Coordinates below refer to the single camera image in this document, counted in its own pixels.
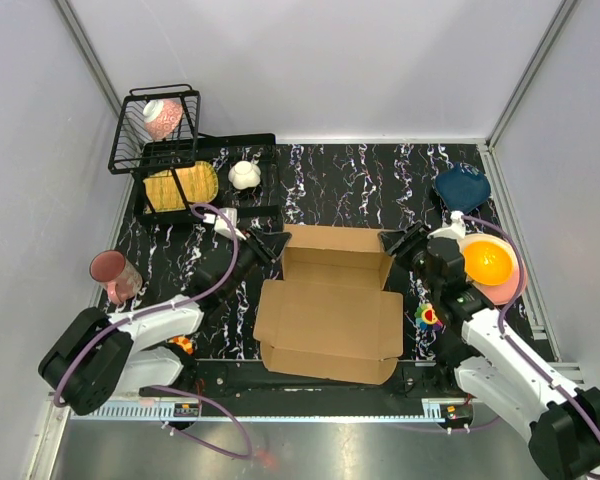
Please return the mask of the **colourful flower toy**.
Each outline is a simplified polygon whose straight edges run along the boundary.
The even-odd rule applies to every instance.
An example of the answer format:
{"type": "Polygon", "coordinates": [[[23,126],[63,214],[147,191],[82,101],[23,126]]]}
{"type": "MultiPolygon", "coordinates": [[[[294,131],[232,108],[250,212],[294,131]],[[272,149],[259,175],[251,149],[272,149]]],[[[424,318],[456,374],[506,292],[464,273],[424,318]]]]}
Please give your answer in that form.
{"type": "Polygon", "coordinates": [[[417,308],[415,321],[417,328],[423,331],[440,331],[444,327],[430,303],[421,304],[417,308]]]}

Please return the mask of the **brown cardboard box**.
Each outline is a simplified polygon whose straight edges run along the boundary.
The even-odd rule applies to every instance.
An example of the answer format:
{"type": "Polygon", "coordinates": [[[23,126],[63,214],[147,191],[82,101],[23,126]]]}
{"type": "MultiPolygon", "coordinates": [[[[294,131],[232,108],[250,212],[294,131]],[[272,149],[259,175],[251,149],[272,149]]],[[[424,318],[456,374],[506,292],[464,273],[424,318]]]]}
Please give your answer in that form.
{"type": "Polygon", "coordinates": [[[380,385],[403,353],[393,260],[368,228],[287,225],[282,279],[264,282],[253,337],[271,372],[380,385]]]}

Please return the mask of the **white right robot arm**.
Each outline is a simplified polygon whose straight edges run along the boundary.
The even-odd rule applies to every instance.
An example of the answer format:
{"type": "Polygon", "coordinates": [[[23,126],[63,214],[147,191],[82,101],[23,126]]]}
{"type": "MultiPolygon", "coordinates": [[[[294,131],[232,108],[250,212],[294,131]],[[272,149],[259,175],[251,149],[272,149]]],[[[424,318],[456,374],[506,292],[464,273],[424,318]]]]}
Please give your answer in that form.
{"type": "Polygon", "coordinates": [[[382,232],[384,251],[430,293],[442,329],[433,345],[434,384],[446,396],[463,391],[488,406],[527,443],[548,479],[600,479],[600,389],[584,388],[545,361],[506,322],[510,303],[492,302],[484,287],[525,287],[511,238],[467,234],[467,216],[430,230],[382,232]]]}

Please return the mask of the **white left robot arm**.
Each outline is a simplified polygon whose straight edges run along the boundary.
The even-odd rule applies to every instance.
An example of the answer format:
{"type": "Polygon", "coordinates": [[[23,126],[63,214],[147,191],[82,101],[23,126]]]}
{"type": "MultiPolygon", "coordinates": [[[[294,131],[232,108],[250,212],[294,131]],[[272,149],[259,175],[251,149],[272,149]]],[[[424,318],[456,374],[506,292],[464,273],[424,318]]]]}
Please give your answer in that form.
{"type": "Polygon", "coordinates": [[[145,387],[188,394],[196,372],[168,340],[195,333],[253,270],[276,263],[291,238],[249,229],[244,239],[204,254],[187,289],[168,300],[128,312],[82,310],[38,366],[54,404],[88,415],[114,395],[145,387]]]}

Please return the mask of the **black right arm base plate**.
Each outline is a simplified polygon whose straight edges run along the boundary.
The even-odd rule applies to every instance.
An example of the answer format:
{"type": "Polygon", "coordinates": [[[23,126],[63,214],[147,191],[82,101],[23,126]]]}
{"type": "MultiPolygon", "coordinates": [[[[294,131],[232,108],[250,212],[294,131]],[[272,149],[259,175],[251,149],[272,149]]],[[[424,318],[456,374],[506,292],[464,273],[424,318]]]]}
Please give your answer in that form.
{"type": "Polygon", "coordinates": [[[385,383],[391,393],[406,398],[450,398],[477,402],[453,379],[452,371],[431,361],[400,360],[385,383]]]}

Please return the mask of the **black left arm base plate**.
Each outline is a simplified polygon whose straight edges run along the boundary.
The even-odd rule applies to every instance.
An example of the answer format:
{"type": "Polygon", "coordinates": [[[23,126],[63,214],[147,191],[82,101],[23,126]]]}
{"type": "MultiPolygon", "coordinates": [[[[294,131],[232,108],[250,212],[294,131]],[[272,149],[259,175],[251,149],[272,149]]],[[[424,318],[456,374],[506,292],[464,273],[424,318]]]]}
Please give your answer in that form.
{"type": "Polygon", "coordinates": [[[280,387],[286,376],[268,371],[260,360],[196,360],[186,364],[169,388],[209,398],[280,387]]]}

